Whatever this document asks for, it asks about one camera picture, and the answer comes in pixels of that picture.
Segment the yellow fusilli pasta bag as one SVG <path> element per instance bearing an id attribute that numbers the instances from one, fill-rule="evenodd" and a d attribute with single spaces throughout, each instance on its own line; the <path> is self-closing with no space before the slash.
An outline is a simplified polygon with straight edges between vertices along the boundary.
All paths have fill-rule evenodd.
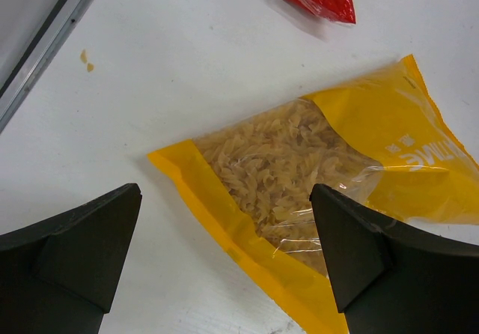
<path id="1" fill-rule="evenodd" d="M 478 164 L 415 58 L 149 154 L 307 333 L 476 333 Z"/>

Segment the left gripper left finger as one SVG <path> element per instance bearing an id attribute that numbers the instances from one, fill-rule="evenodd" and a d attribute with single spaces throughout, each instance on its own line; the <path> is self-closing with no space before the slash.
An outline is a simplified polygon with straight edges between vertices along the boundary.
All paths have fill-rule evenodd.
<path id="1" fill-rule="evenodd" d="M 98 333 L 141 206 L 127 183 L 1 236 L 2 333 Z"/>

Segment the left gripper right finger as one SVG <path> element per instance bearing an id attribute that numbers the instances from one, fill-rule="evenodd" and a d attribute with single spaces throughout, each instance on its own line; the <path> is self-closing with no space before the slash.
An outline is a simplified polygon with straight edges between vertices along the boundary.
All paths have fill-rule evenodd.
<path id="1" fill-rule="evenodd" d="M 476 333 L 478 247 L 317 184 L 310 196 L 336 306 L 351 333 Z"/>

